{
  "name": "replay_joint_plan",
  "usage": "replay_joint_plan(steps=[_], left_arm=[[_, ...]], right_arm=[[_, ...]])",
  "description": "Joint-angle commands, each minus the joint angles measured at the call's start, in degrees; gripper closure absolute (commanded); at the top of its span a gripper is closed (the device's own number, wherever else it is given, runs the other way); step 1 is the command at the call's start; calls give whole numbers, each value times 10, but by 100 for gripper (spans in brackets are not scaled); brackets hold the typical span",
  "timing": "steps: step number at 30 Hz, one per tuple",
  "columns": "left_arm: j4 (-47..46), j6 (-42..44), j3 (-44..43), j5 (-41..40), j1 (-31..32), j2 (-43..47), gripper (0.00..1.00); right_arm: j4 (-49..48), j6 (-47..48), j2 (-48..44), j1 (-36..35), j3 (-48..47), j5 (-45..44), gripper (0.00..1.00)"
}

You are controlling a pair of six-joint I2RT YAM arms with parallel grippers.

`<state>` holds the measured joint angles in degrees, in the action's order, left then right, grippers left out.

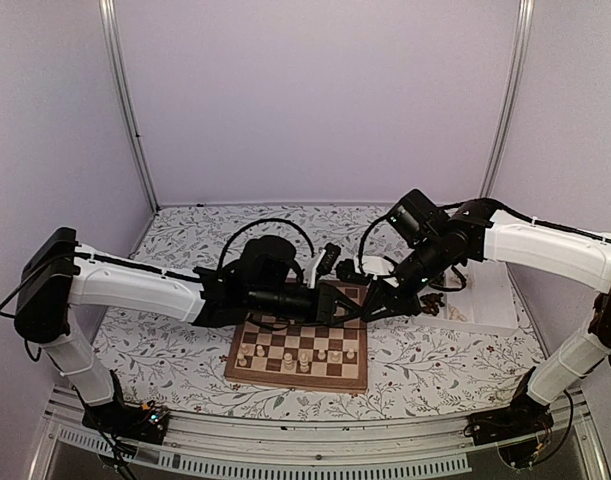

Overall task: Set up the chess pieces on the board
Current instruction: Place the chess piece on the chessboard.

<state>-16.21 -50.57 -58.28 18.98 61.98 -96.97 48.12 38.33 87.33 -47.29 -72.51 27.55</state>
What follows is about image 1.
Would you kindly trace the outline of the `light king piece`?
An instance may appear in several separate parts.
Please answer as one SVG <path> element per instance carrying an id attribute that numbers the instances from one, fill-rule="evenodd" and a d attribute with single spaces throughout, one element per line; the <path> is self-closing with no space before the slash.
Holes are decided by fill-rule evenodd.
<path id="1" fill-rule="evenodd" d="M 309 355 L 306 352 L 302 352 L 299 355 L 298 360 L 298 371 L 300 373 L 308 373 L 310 370 L 310 359 Z"/>

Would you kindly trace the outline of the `light queen piece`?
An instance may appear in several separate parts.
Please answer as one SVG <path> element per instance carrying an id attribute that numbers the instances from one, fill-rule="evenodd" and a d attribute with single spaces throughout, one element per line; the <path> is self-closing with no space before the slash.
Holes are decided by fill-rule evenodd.
<path id="1" fill-rule="evenodd" d="M 291 353 L 285 353 L 283 356 L 283 364 L 286 370 L 292 370 L 294 367 L 294 360 Z"/>

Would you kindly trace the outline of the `wooden chess board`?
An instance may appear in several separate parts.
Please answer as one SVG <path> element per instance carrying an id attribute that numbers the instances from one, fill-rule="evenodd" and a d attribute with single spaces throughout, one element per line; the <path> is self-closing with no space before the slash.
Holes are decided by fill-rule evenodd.
<path id="1" fill-rule="evenodd" d="M 250 346 L 248 365 L 240 367 L 238 356 L 242 344 Z M 256 346 L 263 345 L 265 355 L 256 355 Z M 348 360 L 349 348 L 355 358 Z M 317 358 L 325 350 L 326 359 Z M 341 362 L 333 362 L 331 351 L 341 351 Z M 308 373 L 298 371 L 299 355 L 306 352 L 310 359 Z M 292 370 L 283 364 L 285 353 L 294 360 Z M 278 320 L 254 315 L 236 327 L 225 365 L 225 378 L 234 383 L 293 388 L 302 391 L 362 394 L 368 388 L 367 330 L 365 328 L 332 328 L 302 326 L 294 320 Z"/>

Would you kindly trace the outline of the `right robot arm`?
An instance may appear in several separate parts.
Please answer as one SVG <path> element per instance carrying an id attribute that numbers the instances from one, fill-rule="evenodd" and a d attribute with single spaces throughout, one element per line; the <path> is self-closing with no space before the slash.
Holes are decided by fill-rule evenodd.
<path id="1" fill-rule="evenodd" d="M 509 435 L 524 435 L 560 394 L 611 355 L 611 234 L 529 217 L 492 198 L 439 207 L 418 189 L 380 219 L 411 250 L 398 264 L 355 257 L 356 272 L 372 280 L 382 317 L 418 314 L 419 292 L 468 261 L 528 267 L 597 292 L 591 320 L 521 379 L 502 415 Z"/>

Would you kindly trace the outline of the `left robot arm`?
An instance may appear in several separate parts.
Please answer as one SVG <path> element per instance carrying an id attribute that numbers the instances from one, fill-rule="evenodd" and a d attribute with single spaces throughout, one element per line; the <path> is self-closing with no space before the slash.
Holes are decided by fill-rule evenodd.
<path id="1" fill-rule="evenodd" d="M 133 412 L 78 329 L 71 306 L 143 311 L 207 328 L 238 325 L 251 314 L 337 326 L 360 315 L 354 300 L 321 279 L 337 257 L 329 246 L 300 267 L 292 243 L 264 235 L 214 269 L 174 270 L 100 252 L 61 227 L 23 268 L 19 285 L 0 303 L 0 316 L 48 355 L 83 404 L 95 407 L 101 424 L 123 434 L 133 426 Z"/>

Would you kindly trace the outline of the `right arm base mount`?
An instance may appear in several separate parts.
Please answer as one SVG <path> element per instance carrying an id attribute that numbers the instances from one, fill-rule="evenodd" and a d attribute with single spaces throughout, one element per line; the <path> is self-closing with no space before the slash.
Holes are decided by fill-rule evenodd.
<path id="1" fill-rule="evenodd" d="M 463 435 L 476 446 L 512 440 L 499 449 L 500 457 L 506 465 L 523 469 L 536 462 L 549 443 L 553 426 L 549 408 L 525 397 L 506 407 L 469 415 Z"/>

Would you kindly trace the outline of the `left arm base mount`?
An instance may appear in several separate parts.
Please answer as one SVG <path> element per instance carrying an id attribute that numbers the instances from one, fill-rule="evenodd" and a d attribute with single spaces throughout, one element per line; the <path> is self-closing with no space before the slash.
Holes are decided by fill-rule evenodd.
<path id="1" fill-rule="evenodd" d="M 162 445 L 167 434 L 170 410 L 150 401 L 130 406 L 119 401 L 84 406 L 83 425 L 103 434 Z"/>

